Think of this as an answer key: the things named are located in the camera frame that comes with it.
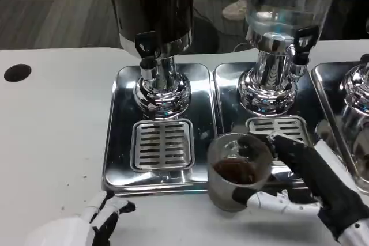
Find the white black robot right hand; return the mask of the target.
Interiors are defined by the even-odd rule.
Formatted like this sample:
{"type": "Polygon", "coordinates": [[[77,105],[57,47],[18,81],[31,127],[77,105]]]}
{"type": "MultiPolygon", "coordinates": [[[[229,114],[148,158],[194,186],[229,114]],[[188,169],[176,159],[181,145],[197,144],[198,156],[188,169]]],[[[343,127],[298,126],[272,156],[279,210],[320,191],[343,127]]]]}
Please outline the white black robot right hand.
{"type": "Polygon", "coordinates": [[[350,174],[331,148],[320,140],[315,146],[282,133],[252,134],[301,177],[317,199],[314,203],[292,202],[286,190],[237,187],[232,199],[246,207],[281,214],[318,217],[341,245],[368,245],[368,206],[362,201],[350,174]]]}

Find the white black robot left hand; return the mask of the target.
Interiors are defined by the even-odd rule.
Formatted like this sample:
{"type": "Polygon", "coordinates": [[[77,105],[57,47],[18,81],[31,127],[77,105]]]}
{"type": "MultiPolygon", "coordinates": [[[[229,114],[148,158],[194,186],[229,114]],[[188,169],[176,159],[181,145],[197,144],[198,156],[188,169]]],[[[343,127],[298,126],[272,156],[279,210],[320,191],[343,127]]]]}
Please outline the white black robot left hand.
{"type": "Polygon", "coordinates": [[[27,236],[25,245],[110,245],[120,215],[135,210],[133,202],[100,191],[81,214],[42,225],[27,236]]]}

